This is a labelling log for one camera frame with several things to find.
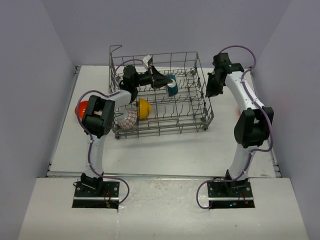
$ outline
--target table top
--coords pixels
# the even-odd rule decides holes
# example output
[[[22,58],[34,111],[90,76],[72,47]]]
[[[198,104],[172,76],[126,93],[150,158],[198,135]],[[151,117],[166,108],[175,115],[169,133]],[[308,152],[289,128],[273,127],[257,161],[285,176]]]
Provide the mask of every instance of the table top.
[[[71,208],[75,178],[38,178],[19,240],[307,240],[288,178],[250,179],[255,208],[203,210],[201,180],[131,179],[115,209]],[[121,183],[120,198],[126,194]],[[208,191],[200,191],[208,204]]]
[[[206,76],[212,68],[203,68],[203,72]],[[88,90],[107,93],[108,77],[108,66],[81,67],[49,176],[80,176],[86,169],[87,138],[77,122],[74,109],[79,97]],[[246,79],[252,85],[250,73]],[[234,127],[239,116],[233,95],[227,87],[223,91],[223,95],[211,98],[215,117],[207,131],[119,140],[110,132],[103,152],[104,172],[119,175],[224,176],[237,148]],[[268,148],[267,143],[261,148]],[[257,152],[249,176],[274,178],[273,156]]]

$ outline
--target metal wire rack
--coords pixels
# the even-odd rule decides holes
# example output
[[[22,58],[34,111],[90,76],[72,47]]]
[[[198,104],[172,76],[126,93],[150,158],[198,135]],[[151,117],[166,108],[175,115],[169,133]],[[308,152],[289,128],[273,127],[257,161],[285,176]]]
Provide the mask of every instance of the metal wire rack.
[[[132,56],[114,56],[114,52],[122,45],[110,46],[109,52],[109,92],[114,93],[118,89],[112,78],[121,81],[123,67],[116,71],[115,66],[121,65],[127,60],[143,59],[148,54]],[[214,112],[209,98],[205,97],[206,82],[201,67],[199,55],[196,51],[172,52],[149,54],[153,58],[153,65],[163,75],[175,75],[179,84],[179,92],[173,97],[168,97],[165,88],[153,89],[151,86],[138,88],[138,97],[135,102],[124,106],[138,111],[140,98],[151,104],[152,111],[145,119],[137,121],[130,129],[122,129],[113,121],[112,130],[115,138],[141,137],[149,135],[162,135],[182,132],[207,130],[214,118]],[[138,61],[128,62],[126,65],[134,65],[137,72],[145,72],[143,64]]]

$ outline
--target yellow bowl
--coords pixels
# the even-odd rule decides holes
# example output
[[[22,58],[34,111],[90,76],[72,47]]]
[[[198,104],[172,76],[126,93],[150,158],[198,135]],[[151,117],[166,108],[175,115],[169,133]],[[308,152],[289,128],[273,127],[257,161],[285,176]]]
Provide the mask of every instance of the yellow bowl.
[[[151,105],[143,98],[139,98],[138,116],[139,119],[145,119],[151,113]]]

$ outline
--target black mounting plate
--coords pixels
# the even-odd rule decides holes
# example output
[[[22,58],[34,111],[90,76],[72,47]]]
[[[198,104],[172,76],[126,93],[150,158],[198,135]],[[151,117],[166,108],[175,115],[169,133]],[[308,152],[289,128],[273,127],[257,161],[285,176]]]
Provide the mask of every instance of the black mounting plate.
[[[221,181],[207,183],[211,209],[246,209],[255,207],[249,181],[238,187],[227,188],[227,184]]]
[[[75,191],[72,208],[118,209],[119,187],[117,181],[104,181],[103,190],[97,193],[95,189],[85,186],[81,181],[74,183]]]

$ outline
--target red object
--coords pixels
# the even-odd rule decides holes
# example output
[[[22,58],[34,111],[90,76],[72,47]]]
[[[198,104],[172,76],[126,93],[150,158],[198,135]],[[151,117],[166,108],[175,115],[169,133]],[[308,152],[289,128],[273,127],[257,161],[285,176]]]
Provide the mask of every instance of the red object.
[[[88,106],[88,101],[82,101],[79,104],[79,117],[82,119],[85,115],[86,108]],[[77,115],[77,106],[74,108],[74,113]]]

